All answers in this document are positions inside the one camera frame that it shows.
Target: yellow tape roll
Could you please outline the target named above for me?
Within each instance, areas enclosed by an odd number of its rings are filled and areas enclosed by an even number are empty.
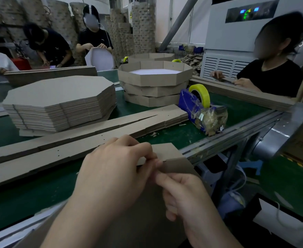
[[[189,90],[189,92],[192,91],[196,91],[199,94],[199,98],[201,100],[201,103],[203,105],[204,108],[209,108],[210,107],[210,96],[209,96],[209,92],[206,89],[206,87],[204,87],[202,84],[194,84],[192,85]]]

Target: hand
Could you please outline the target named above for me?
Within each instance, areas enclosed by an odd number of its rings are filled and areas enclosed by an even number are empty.
[[[91,50],[91,48],[93,48],[94,46],[91,44],[91,43],[86,43],[83,45],[83,48],[84,49],[87,49],[87,50]]]
[[[7,69],[5,69],[5,68],[0,68],[0,74],[4,74],[5,72],[7,72],[8,70]]]
[[[46,60],[46,61],[43,62],[42,66],[49,67],[50,66],[50,62],[48,60]]]
[[[147,160],[137,171],[141,157]],[[97,212],[101,217],[95,221],[106,218],[108,224],[134,204],[150,174],[162,163],[151,144],[129,135],[114,137],[85,157],[70,200],[88,209],[90,218]]]
[[[261,91],[248,78],[240,78],[238,80],[233,81],[233,84],[256,91]]]
[[[223,75],[223,72],[221,72],[220,70],[211,71],[210,76],[217,79],[217,80],[222,80],[225,77]]]
[[[183,219],[191,246],[241,247],[229,232],[208,195],[201,179],[192,174],[154,172],[156,184],[163,187],[166,217]]]
[[[103,43],[101,43],[99,46],[97,46],[98,48],[101,48],[101,49],[106,49],[107,46],[105,46]]]

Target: black t-shirt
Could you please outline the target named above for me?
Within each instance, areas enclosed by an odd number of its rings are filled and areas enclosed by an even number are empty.
[[[262,92],[296,97],[303,80],[300,67],[288,60],[277,68],[262,71],[263,60],[254,60],[236,77],[248,78]]]
[[[29,42],[31,49],[42,51],[46,56],[50,65],[58,65],[66,56],[66,50],[70,49],[67,41],[56,31],[52,29],[46,29],[48,31],[48,37],[42,45],[38,45],[35,42]],[[71,57],[63,67],[70,66],[74,63],[74,58]]]
[[[79,32],[78,43],[83,45],[86,43],[91,43],[94,47],[99,46],[103,43],[107,48],[111,47],[113,49],[110,36],[108,32],[103,29],[99,29],[98,32],[92,32],[88,28]]]

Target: dark hair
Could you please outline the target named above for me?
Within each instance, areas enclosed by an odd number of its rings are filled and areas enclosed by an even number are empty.
[[[280,36],[282,42],[286,38],[291,39],[290,44],[282,51],[284,54],[297,53],[295,47],[303,40],[303,14],[301,12],[291,12],[273,18],[262,27],[259,34],[267,26],[274,28],[275,33]]]
[[[83,17],[85,16],[85,14],[88,13],[89,14],[89,5],[86,5],[84,8],[83,8]],[[96,16],[96,19],[98,20],[98,22],[100,22],[100,17],[98,15],[98,11],[97,9],[91,5],[91,14]]]
[[[36,23],[26,23],[23,30],[25,36],[30,42],[42,42],[44,39],[44,32]]]

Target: digital display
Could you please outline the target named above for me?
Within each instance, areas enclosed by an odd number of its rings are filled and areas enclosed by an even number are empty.
[[[273,18],[278,7],[278,3],[279,0],[274,0],[230,8],[227,10],[225,23]]]

